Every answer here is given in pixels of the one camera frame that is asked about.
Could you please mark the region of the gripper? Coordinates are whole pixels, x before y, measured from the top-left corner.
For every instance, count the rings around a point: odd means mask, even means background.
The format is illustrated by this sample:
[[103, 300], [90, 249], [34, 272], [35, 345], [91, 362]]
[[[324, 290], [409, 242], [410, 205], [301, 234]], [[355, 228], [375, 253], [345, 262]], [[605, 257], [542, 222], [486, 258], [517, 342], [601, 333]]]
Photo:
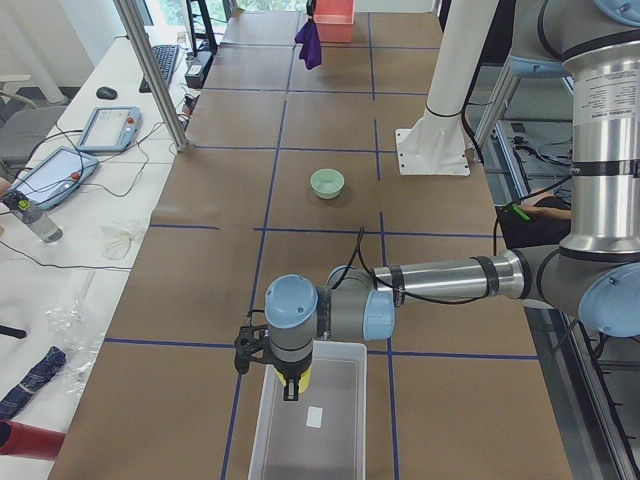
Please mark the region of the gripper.
[[303, 359], [288, 362], [277, 358], [274, 368], [278, 372], [281, 381], [285, 381], [283, 400], [297, 401], [299, 399], [299, 379], [308, 375], [311, 368], [312, 356], [307, 355]]

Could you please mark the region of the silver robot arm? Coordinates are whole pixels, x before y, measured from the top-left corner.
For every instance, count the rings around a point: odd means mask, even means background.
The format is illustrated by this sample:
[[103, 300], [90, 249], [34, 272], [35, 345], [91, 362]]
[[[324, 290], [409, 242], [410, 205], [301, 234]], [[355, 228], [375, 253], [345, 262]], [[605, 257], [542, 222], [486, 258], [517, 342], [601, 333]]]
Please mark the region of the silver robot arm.
[[309, 380], [314, 343], [385, 340], [416, 300], [466, 304], [504, 295], [562, 311], [601, 333], [639, 332], [639, 5], [519, 1], [514, 60], [573, 80], [571, 230], [556, 246], [493, 257], [334, 269], [324, 287], [289, 274], [265, 294], [262, 326], [235, 341], [235, 367], [272, 365], [286, 400]]

